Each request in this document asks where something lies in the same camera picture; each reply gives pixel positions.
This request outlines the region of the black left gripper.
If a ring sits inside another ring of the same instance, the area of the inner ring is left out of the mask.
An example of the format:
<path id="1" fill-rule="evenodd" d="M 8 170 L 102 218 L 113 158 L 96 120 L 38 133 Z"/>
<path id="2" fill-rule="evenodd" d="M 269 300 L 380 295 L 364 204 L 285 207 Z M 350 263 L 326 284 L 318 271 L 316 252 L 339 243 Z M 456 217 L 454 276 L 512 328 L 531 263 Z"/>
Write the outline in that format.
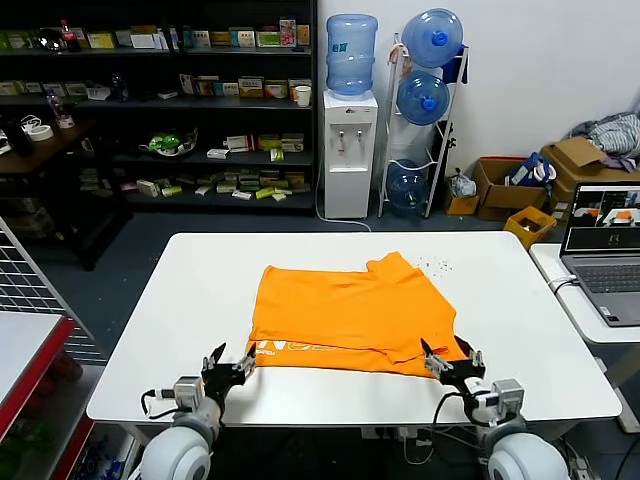
<path id="1" fill-rule="evenodd" d="M 235 386 L 244 385 L 247 375 L 252 375 L 256 368 L 256 346 L 251 346 L 236 364 L 218 364 L 225 348 L 226 343 L 223 342 L 205 356 L 202 362 L 204 393 L 213 400 L 225 400 L 229 391 Z"/>

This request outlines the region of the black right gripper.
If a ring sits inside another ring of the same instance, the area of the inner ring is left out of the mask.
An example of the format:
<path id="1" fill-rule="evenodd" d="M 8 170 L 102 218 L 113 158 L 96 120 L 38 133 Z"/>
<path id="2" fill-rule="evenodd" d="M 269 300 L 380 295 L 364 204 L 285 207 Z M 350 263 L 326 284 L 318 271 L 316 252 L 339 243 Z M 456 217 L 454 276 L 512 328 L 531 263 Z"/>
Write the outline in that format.
<path id="1" fill-rule="evenodd" d="M 442 385 L 454 387 L 463 396 L 477 396 L 486 393 L 488 386 L 484 381 L 486 367 L 482 352 L 475 350 L 466 340 L 457 335 L 454 336 L 454 339 L 465 358 L 455 362 L 447 362 L 421 338 L 425 368 Z"/>

